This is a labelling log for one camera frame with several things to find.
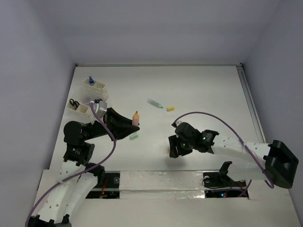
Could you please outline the clear spray bottle blue cap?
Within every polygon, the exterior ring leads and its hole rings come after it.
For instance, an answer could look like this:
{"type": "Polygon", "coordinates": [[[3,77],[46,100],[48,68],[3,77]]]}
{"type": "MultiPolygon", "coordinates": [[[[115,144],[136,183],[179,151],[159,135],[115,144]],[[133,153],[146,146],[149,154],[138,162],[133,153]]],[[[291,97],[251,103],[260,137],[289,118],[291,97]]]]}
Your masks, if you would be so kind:
{"type": "Polygon", "coordinates": [[[89,85],[93,86],[95,83],[94,79],[92,78],[92,76],[89,76],[89,85]]]}

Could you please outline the black handled scissors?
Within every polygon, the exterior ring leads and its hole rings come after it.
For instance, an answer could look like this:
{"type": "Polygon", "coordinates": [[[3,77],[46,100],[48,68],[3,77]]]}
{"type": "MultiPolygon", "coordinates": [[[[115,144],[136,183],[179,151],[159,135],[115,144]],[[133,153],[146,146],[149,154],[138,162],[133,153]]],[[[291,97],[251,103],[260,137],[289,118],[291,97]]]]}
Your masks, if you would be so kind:
{"type": "Polygon", "coordinates": [[[74,99],[72,99],[72,98],[69,100],[69,103],[70,103],[70,105],[73,107],[74,110],[77,110],[77,108],[78,108],[79,105],[80,105],[78,101],[76,101],[76,100],[74,100],[74,99]]]}

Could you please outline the yellow marker cap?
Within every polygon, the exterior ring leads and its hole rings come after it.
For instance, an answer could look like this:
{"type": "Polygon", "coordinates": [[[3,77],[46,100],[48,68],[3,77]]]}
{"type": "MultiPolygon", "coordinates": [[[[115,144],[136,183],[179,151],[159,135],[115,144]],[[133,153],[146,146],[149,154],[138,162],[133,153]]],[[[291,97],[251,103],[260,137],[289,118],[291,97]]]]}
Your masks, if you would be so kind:
{"type": "Polygon", "coordinates": [[[167,107],[167,111],[168,112],[171,112],[171,111],[174,111],[175,110],[175,107],[174,106],[169,106],[167,107]]]}

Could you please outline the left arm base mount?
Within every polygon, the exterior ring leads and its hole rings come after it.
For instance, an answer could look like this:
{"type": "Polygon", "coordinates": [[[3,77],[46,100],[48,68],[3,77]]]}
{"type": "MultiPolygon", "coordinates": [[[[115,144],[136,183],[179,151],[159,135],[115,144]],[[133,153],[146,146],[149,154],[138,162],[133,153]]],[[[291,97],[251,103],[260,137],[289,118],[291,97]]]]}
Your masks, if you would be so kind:
{"type": "Polygon", "coordinates": [[[105,172],[103,182],[98,183],[86,199],[119,199],[120,172],[105,172]]]}

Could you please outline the clear jar purple contents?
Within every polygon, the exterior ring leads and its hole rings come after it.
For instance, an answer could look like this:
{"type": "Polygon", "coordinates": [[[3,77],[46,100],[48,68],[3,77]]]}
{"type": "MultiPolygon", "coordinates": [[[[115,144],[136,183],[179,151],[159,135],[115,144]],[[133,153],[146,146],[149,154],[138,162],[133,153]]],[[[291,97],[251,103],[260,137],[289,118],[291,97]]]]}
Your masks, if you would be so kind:
{"type": "Polygon", "coordinates": [[[91,102],[91,97],[90,96],[84,96],[83,98],[82,98],[82,102],[83,103],[90,103],[91,102]]]}

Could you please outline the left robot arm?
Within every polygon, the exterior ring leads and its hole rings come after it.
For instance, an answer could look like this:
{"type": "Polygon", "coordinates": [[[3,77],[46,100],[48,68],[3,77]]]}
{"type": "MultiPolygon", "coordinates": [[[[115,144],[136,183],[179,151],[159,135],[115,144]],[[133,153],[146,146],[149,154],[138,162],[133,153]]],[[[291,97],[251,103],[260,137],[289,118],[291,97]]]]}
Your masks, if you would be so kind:
{"type": "Polygon", "coordinates": [[[93,112],[93,123],[68,122],[64,129],[64,142],[67,145],[62,167],[56,183],[48,189],[30,211],[25,225],[27,227],[70,227],[71,219],[94,187],[107,183],[105,168],[102,164],[90,162],[95,148],[88,140],[108,135],[116,145],[118,140],[139,131],[132,120],[108,108],[103,116],[93,112]],[[39,203],[45,203],[36,215],[33,211],[39,203]]]}

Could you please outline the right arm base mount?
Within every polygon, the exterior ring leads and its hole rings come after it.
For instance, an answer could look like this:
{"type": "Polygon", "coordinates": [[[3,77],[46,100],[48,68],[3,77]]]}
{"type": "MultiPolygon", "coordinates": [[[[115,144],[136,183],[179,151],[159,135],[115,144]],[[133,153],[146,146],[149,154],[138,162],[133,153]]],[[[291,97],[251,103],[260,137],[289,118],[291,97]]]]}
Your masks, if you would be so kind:
{"type": "Polygon", "coordinates": [[[249,198],[246,181],[234,181],[227,175],[231,164],[227,161],[218,171],[203,172],[201,184],[206,198],[249,198]]]}

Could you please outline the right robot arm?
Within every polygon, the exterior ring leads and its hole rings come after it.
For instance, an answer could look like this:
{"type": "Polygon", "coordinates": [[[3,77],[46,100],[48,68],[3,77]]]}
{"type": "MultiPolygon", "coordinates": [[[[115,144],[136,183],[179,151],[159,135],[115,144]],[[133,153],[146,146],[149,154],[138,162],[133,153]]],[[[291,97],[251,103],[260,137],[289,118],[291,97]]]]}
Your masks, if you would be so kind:
{"type": "Polygon", "coordinates": [[[272,143],[242,142],[222,136],[217,131],[200,132],[187,122],[172,124],[175,134],[169,137],[169,156],[178,158],[192,153],[224,155],[246,162],[244,168],[237,168],[231,160],[224,161],[218,173],[222,185],[233,181],[264,180],[273,186],[291,189],[294,183],[298,158],[279,140],[272,143]]]}

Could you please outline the orange highlighter marker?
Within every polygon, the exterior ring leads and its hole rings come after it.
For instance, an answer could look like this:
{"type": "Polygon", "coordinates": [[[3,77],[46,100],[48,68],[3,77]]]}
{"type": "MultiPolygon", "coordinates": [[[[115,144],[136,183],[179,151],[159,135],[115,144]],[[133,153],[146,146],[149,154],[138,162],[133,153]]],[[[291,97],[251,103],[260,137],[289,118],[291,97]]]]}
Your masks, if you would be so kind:
{"type": "Polygon", "coordinates": [[[132,125],[139,126],[139,119],[140,119],[139,113],[138,111],[136,111],[132,118],[132,125]]]}

